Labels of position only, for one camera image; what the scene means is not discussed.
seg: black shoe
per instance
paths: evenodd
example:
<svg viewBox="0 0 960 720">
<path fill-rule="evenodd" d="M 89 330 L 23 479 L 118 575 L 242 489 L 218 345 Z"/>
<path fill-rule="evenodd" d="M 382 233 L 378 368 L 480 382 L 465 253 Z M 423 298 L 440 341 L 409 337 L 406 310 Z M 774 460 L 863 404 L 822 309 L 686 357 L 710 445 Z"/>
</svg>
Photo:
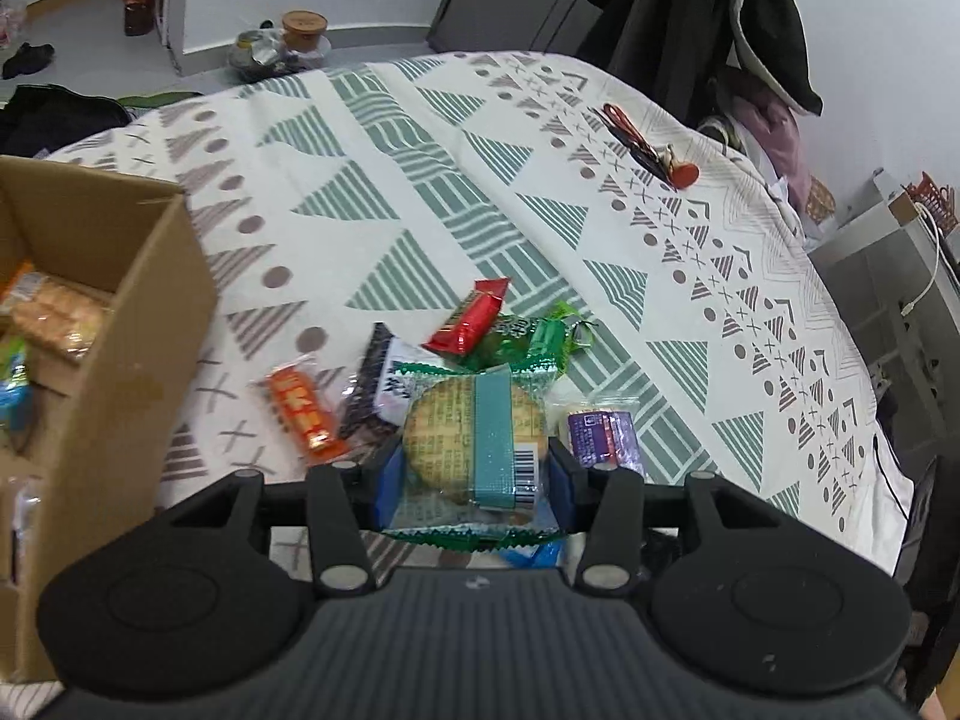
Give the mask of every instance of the black shoe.
<svg viewBox="0 0 960 720">
<path fill-rule="evenodd" d="M 53 61 L 54 47 L 49 43 L 44 43 L 42 46 L 24 43 L 10 59 L 3 63 L 3 78 L 9 80 L 15 79 L 16 76 L 31 76 L 39 73 Z"/>
</svg>

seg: white fleece lining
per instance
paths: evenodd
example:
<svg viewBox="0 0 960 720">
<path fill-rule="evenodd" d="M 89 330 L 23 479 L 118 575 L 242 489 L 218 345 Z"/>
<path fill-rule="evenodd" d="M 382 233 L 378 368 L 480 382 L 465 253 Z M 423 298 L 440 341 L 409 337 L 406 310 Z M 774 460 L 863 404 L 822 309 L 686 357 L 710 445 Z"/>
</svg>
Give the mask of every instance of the white fleece lining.
<svg viewBox="0 0 960 720">
<path fill-rule="evenodd" d="M 766 69 L 760 61 L 760 57 L 755 54 L 747 42 L 747 36 L 743 33 L 743 26 L 740 24 L 740 11 L 743 9 L 743 1 L 744 0 L 730 0 L 730 21 L 733 27 L 733 42 L 736 43 L 736 52 L 740 64 L 744 66 L 744 70 L 749 70 L 769 86 L 777 97 L 783 100 L 798 114 L 801 116 L 811 116 L 812 114 L 806 110 L 803 105 L 797 103 L 797 100 L 794 100 L 794 98 L 786 92 L 784 87 L 779 85 L 779 82 L 776 81 L 773 74 Z"/>
</svg>

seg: purple snack wrapper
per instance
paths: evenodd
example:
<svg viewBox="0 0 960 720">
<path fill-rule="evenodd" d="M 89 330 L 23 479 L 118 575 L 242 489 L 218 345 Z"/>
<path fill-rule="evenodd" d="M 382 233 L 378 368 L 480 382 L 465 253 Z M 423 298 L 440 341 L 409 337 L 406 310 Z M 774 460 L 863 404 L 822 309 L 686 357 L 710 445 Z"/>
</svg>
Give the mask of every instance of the purple snack wrapper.
<svg viewBox="0 0 960 720">
<path fill-rule="evenodd" d="M 581 412 L 566 418 L 573 456 L 586 469 L 616 466 L 643 473 L 640 444 L 630 412 Z"/>
</svg>

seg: bed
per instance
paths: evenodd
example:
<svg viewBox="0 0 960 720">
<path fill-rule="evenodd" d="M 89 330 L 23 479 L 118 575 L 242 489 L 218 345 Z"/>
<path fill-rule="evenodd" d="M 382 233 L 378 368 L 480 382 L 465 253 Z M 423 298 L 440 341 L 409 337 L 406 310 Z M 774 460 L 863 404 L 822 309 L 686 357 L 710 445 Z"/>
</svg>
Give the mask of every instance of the bed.
<svg viewBox="0 0 960 720">
<path fill-rule="evenodd" d="M 699 181 L 678 193 L 632 162 L 590 112 L 607 101 Z M 240 467 L 301 477 L 250 385 L 274 365 L 315 354 L 337 391 L 373 322 L 419 343 L 474 279 L 510 276 L 509 311 L 562 299 L 595 320 L 570 380 L 640 400 L 653 481 L 715 471 L 893 570 L 911 487 L 826 288 L 749 163 L 603 71 L 528 52 L 314 71 L 51 159 L 179 182 L 220 291 L 159 505 Z M 461 560 L 365 538 L 380 573 Z M 303 541 L 275 533 L 275 559 L 301 573 Z"/>
</svg>

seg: red tall package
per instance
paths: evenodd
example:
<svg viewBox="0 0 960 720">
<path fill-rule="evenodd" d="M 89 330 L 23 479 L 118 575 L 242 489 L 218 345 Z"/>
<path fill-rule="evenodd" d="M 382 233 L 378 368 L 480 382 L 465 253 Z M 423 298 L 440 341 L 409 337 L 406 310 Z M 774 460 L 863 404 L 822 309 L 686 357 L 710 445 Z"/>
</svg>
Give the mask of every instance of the red tall package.
<svg viewBox="0 0 960 720">
<path fill-rule="evenodd" d="M 424 349 L 463 357 L 496 321 L 509 286 L 508 278 L 474 281 L 470 294 L 450 314 L 443 327 L 424 343 Z"/>
</svg>

